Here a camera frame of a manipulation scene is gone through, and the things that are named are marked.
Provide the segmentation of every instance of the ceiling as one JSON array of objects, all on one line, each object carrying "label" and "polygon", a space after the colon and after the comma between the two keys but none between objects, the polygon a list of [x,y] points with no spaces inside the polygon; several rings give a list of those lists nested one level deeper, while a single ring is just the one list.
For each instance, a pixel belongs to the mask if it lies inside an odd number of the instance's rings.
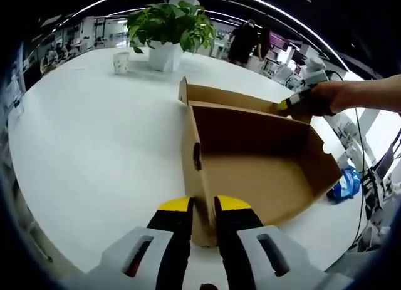
[{"label": "ceiling", "polygon": [[[65,16],[99,0],[18,0],[20,10],[26,13],[26,23],[21,33],[26,39],[48,32],[54,24],[40,29],[48,18]],[[107,15],[117,11],[143,7],[145,4],[164,0],[107,0],[87,11],[87,15]],[[304,41],[309,39],[334,64],[341,63],[333,53],[304,27],[277,10],[253,0],[199,0],[206,9],[228,14],[241,19],[253,19],[257,24],[269,26],[273,31],[288,39]],[[382,75],[394,75],[400,71],[401,32],[399,10],[401,0],[262,0],[280,8],[298,19],[324,39],[330,47],[344,57],[346,65],[365,78],[369,67]],[[226,19],[213,14],[213,17]]]}]

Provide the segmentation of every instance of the white cup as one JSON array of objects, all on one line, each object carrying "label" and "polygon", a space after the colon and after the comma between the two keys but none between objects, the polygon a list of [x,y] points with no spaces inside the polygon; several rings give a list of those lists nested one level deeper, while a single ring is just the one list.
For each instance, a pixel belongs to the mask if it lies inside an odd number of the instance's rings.
[{"label": "white cup", "polygon": [[114,73],[125,74],[128,71],[129,52],[119,52],[113,55]]}]

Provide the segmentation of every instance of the cardboard box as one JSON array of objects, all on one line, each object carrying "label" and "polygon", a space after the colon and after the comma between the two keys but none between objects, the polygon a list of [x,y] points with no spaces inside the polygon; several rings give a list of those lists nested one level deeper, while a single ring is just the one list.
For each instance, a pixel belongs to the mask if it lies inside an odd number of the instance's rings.
[{"label": "cardboard box", "polygon": [[192,240],[200,246],[216,245],[216,195],[242,199],[263,224],[277,225],[307,209],[341,177],[313,128],[275,115],[274,103],[185,79],[179,99],[188,104],[182,166],[185,191],[195,197]]}]

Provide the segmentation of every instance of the potted plant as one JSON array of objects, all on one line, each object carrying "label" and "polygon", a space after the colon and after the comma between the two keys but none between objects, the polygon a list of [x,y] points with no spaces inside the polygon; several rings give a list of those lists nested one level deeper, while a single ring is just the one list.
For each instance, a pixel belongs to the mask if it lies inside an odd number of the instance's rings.
[{"label": "potted plant", "polygon": [[138,42],[150,48],[149,63],[155,70],[174,71],[185,51],[195,53],[201,46],[213,49],[216,30],[202,6],[186,1],[149,6],[130,14],[127,27],[136,53],[143,53]]}]

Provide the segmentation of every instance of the white round table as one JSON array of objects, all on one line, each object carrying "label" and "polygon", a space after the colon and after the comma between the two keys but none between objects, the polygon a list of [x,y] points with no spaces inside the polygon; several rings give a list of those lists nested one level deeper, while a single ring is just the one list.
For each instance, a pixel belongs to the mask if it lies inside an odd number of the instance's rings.
[{"label": "white round table", "polygon": [[[131,51],[132,67],[113,73],[112,55]],[[147,56],[131,49],[83,54],[38,81],[23,97],[24,113],[9,116],[16,176],[39,226],[83,272],[157,207],[185,195],[180,141],[186,106],[179,81],[236,91],[279,102],[291,92],[252,71],[185,53],[174,73],[147,68]],[[323,118],[312,125],[335,157],[343,147]],[[358,225],[361,194],[339,205],[323,197],[280,226],[305,246],[325,270],[349,247]],[[366,222],[363,217],[362,227]],[[226,289],[217,248],[192,246],[184,288],[211,282]]]}]

